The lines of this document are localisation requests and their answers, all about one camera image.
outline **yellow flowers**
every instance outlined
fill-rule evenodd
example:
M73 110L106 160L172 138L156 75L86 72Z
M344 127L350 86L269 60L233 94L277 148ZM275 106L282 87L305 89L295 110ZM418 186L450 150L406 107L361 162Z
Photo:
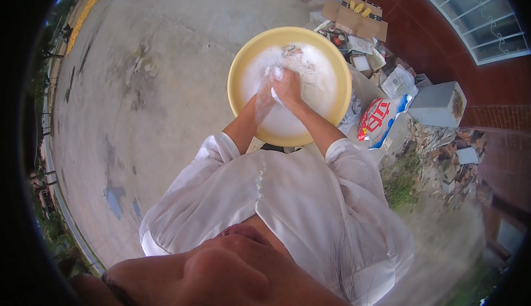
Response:
M72 48L74 47L74 44L76 43L77 35L79 34L79 31L81 30L81 26L83 26L83 23L85 22L85 19L89 16L90 10L92 10L92 7L94 4L96 4L98 0L88 0L87 4L83 8L83 11L81 12L81 16L77 20L76 25L74 26L74 29L72 30L72 34L70 35L70 38L68 40L68 46L66 47L66 55L70 53Z

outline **cinder block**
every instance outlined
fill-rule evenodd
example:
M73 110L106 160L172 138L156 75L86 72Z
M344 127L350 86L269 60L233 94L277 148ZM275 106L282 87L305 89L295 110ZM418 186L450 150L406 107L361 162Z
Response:
M456 128L466 107L466 97L457 82L421 87L409 114L424 125Z
M479 162L477 152L472 147L461 148L460 150L456 150L455 153L459 157L459 164Z
M455 188L455 180L452 180L451 183L448 183L447 181L442 182L442 190L446 193L451 193Z

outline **window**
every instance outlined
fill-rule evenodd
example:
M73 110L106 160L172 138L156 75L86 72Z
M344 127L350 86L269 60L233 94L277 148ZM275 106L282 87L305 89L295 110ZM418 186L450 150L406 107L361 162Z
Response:
M452 24L477 65L531 54L507 0L430 0Z
M523 232L502 219L496 239L512 256L515 256L524 240L524 236L525 234Z

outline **detergent bag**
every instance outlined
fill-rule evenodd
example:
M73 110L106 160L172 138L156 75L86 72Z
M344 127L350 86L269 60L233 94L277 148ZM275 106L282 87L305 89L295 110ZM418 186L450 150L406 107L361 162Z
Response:
M369 150L382 147L391 125L406 110L412 98L407 94L399 98L377 98L371 102L362 116L358 140L369 140Z

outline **soapy water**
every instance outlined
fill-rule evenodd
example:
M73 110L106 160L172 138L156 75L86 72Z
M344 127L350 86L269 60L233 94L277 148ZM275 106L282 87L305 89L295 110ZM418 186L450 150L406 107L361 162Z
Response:
M319 115L327 117L332 110L336 95L334 69L326 56L314 46L292 43L289 46L272 46L260 52L247 66L242 75L242 99L244 102L256 94L264 77L274 72L282 78L281 67L301 75L301 97ZM271 94L280 102L272 89ZM286 107L275 104L265 117L261 128L279 137L292 137L307 132L304 125Z

